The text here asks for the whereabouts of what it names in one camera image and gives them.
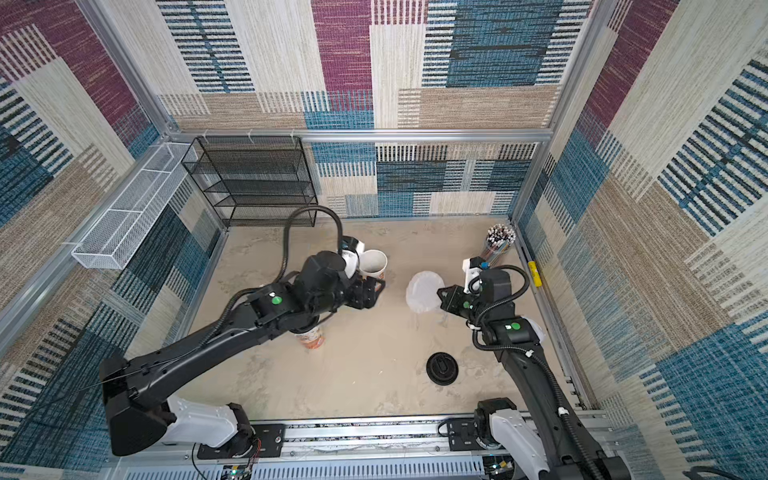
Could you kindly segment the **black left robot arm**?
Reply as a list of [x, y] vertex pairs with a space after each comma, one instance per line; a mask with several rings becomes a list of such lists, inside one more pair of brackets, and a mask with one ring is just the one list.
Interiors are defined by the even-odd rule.
[[[300, 271], [288, 272], [290, 229], [300, 215], [311, 212], [334, 221], [335, 248], [308, 257]], [[132, 359], [114, 355], [104, 360], [99, 378], [112, 454], [125, 457], [171, 442], [197, 443], [227, 458], [251, 455], [256, 433], [241, 405], [213, 407], [187, 402], [176, 393], [245, 350], [285, 333], [313, 330], [342, 307], [373, 308], [386, 283], [362, 277], [342, 231], [332, 209], [298, 208], [285, 222], [281, 267], [273, 282], [238, 291], [215, 322], [167, 347]]]

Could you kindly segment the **paper milk tea cup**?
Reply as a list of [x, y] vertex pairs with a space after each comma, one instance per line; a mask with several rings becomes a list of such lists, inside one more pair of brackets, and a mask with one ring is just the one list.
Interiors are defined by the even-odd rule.
[[305, 332], [296, 333], [295, 337], [303, 347], [310, 350], [321, 347], [325, 341], [321, 326], [315, 326]]
[[359, 256], [359, 270], [363, 276], [383, 280], [387, 266], [388, 257], [380, 250], [366, 250]]

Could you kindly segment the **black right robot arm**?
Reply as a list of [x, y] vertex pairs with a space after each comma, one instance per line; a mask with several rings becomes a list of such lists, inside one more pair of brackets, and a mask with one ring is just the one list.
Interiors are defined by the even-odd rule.
[[484, 447], [498, 445], [526, 479], [628, 479], [629, 468], [593, 438], [546, 360], [543, 333], [515, 312], [530, 287], [524, 269], [463, 262], [465, 282], [438, 290], [441, 309], [465, 320], [473, 346], [492, 353], [517, 386], [530, 415], [504, 399], [479, 403], [475, 430]]

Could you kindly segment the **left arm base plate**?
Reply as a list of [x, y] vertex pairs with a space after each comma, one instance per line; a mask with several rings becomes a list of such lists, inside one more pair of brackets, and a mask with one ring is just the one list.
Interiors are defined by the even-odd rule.
[[195, 459], [276, 458], [281, 455], [285, 430], [285, 424], [251, 425], [244, 432], [236, 433], [220, 447], [200, 445]]

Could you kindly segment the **black cup lid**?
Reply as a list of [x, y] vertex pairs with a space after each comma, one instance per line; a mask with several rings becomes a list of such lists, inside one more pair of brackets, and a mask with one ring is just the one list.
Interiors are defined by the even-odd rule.
[[459, 365], [453, 356], [446, 352], [432, 354], [425, 365], [428, 378], [438, 386], [448, 386], [456, 381]]

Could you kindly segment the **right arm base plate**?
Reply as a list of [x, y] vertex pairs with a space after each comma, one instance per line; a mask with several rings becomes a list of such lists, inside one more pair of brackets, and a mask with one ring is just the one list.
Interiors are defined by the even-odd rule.
[[480, 451], [499, 448], [487, 425], [473, 418], [453, 417], [442, 421], [438, 434], [448, 439], [451, 451]]

